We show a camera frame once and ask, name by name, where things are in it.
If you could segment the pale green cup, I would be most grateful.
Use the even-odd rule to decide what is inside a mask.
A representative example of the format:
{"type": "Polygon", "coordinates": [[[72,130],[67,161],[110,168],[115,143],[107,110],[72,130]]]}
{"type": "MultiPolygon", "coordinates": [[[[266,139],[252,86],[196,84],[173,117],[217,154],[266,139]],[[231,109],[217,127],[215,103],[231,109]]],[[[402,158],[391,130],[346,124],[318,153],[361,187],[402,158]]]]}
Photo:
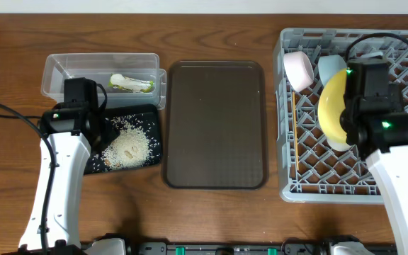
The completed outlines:
{"type": "Polygon", "coordinates": [[[351,145],[348,145],[345,142],[337,142],[329,138],[327,138],[327,143],[333,150],[338,152],[345,152],[351,148],[351,145]]]}

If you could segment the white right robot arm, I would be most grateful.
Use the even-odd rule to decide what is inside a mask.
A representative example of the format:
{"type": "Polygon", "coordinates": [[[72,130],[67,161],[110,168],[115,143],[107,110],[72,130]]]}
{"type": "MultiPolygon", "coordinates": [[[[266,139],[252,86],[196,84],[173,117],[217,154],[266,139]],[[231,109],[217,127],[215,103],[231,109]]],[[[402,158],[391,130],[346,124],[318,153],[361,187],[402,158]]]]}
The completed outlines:
{"type": "Polygon", "coordinates": [[[398,254],[408,254],[408,113],[381,59],[347,63],[341,126],[378,185],[398,254]]]}

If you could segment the light blue bowl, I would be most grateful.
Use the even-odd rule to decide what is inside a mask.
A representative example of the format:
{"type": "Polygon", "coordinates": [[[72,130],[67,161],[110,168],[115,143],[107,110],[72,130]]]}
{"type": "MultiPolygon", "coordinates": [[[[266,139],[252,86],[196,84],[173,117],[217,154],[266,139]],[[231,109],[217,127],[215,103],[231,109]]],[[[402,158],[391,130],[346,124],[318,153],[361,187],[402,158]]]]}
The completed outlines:
{"type": "Polygon", "coordinates": [[[346,69],[347,65],[342,56],[328,55],[319,58],[317,67],[321,83],[326,86],[328,81],[339,71],[346,69]]]}

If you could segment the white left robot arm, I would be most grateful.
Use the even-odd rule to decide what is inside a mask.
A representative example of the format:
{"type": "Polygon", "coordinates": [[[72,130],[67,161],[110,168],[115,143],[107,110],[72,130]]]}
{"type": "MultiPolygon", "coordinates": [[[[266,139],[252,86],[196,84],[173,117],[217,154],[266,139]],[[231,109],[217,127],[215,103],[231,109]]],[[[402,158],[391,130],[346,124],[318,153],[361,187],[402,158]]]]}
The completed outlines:
{"type": "Polygon", "coordinates": [[[64,82],[64,100],[43,113],[35,131],[41,166],[33,209],[17,254],[81,254],[78,217],[88,159],[119,132],[104,117],[101,84],[86,78],[64,82]]]}

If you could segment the food wrapper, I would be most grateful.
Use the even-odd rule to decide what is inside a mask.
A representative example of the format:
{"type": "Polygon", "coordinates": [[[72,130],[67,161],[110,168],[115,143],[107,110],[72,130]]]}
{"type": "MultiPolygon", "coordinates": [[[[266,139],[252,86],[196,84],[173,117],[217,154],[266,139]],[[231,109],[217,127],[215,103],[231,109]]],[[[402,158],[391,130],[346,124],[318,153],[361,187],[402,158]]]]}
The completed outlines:
{"type": "Polygon", "coordinates": [[[149,93],[154,88],[153,81],[134,79],[122,74],[112,74],[108,85],[131,93],[149,93]]]}

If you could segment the yellow plate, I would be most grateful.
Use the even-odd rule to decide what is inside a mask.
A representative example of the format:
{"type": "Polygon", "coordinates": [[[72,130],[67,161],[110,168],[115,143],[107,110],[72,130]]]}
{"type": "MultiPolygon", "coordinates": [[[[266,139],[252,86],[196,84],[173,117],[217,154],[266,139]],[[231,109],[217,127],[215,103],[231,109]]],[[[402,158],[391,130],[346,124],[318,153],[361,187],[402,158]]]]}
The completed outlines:
{"type": "Polygon", "coordinates": [[[346,106],[347,69],[338,71],[325,85],[318,102],[318,121],[322,132],[331,140],[345,143],[347,134],[342,128],[340,117],[346,106]]]}

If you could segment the wooden chopstick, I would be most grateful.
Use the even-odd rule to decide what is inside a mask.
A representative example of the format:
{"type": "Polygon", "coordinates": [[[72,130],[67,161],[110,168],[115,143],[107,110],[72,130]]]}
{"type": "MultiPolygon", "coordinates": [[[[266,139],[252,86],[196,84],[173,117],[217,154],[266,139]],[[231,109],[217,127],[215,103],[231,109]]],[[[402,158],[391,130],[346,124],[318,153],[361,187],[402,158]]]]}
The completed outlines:
{"type": "Polygon", "coordinates": [[[297,134],[297,114],[296,114],[296,106],[295,106],[295,92],[292,91],[292,115],[293,115],[293,133],[294,133],[294,150],[295,150],[295,169],[297,172],[300,170],[300,159],[298,154],[298,134],[297,134]]]}

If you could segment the pink bowl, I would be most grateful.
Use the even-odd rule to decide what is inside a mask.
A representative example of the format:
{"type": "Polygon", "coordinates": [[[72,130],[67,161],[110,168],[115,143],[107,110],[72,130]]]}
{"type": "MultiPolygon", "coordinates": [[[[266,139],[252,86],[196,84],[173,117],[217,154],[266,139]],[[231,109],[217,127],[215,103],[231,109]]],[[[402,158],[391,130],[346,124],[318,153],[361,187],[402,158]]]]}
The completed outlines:
{"type": "Polygon", "coordinates": [[[283,64],[287,79],[295,92],[300,93],[313,84],[314,72],[308,56],[302,52],[284,54],[283,64]]]}

